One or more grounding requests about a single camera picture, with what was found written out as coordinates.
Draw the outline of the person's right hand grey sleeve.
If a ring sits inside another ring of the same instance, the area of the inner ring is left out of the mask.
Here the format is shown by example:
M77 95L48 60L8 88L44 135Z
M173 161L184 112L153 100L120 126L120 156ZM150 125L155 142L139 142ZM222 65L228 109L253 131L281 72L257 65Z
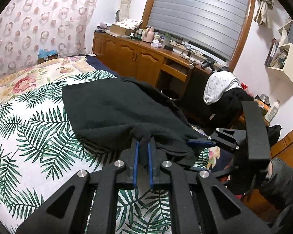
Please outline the person's right hand grey sleeve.
M293 204L293 168L279 158L271 160L271 166L271 176L259 185L259 193L276 209L283 210Z

